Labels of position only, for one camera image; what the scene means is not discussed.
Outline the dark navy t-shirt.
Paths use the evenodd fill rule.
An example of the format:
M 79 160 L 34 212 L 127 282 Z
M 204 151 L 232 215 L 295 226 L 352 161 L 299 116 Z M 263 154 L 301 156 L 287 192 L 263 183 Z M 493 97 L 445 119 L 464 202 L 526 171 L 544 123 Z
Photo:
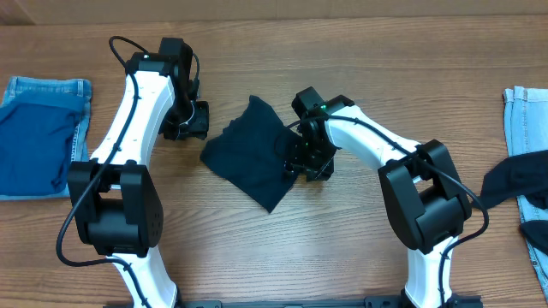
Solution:
M 206 143 L 200 160 L 272 212 L 297 179 L 286 161 L 300 141 L 268 103 L 251 96 L 242 115 Z

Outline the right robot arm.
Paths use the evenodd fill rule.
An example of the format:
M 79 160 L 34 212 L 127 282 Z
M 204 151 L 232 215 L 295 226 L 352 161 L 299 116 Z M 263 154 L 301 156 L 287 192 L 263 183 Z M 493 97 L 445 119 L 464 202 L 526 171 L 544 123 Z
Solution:
M 378 172 L 386 214 L 408 249 L 408 280 L 398 295 L 368 296 L 365 307 L 481 307 L 478 296 L 450 288 L 452 249 L 472 206 L 447 148 L 433 139 L 421 144 L 392 133 L 339 95 L 322 99 L 313 87 L 291 104 L 301 141 L 286 162 L 290 173 L 326 181 L 334 155 L 343 149 Z

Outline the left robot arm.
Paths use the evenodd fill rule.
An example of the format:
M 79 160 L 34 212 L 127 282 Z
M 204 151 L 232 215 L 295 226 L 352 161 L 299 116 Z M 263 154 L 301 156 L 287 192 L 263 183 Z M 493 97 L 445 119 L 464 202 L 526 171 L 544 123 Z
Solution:
M 72 209 L 56 242 L 71 267 L 113 264 L 133 307 L 181 307 L 158 243 L 163 206 L 149 165 L 158 136 L 205 139 L 209 105 L 199 99 L 200 62 L 181 38 L 163 38 L 158 52 L 139 47 L 121 62 L 123 99 L 110 129 L 87 162 L 68 171 Z

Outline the folded blue denim shorts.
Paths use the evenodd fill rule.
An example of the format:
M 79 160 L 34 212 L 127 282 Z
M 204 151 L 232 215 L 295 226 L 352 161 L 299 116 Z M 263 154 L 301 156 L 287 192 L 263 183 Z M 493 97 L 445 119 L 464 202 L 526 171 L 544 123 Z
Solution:
M 1 200 L 64 198 L 88 160 L 92 84 L 12 76 L 1 104 Z

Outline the dark navy garment pile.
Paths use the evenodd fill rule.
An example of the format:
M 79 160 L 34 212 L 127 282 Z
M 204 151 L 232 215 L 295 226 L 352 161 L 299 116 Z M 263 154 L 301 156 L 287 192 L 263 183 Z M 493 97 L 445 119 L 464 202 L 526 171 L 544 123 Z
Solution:
M 522 235 L 547 254 L 547 150 L 504 159 L 484 176 L 479 200 L 486 209 L 524 197 Z

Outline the light blue jeans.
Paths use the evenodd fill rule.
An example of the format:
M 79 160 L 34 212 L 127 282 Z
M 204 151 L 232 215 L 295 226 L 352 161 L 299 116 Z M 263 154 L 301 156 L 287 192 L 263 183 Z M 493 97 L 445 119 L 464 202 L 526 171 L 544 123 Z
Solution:
M 530 261 L 547 293 L 547 90 L 514 86 L 503 92 L 503 124 L 526 229 Z

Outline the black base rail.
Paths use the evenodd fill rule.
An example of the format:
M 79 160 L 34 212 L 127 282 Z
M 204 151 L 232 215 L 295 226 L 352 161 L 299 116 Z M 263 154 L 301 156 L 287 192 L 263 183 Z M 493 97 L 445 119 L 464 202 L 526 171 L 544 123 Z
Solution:
M 448 307 L 456 308 L 480 308 L 484 307 L 480 297 L 459 297 L 455 299 L 453 304 L 448 304 Z M 134 307 L 133 304 L 125 305 L 106 305 L 105 308 L 129 308 Z M 398 307 L 414 307 L 413 305 L 405 305 L 399 295 L 392 296 L 368 296 L 364 299 L 333 299 L 333 300 L 312 300 L 312 301 L 262 301 L 262 302 L 241 302 L 241 303 L 223 303 L 218 300 L 207 301 L 188 301 L 176 307 L 186 308 L 398 308 Z

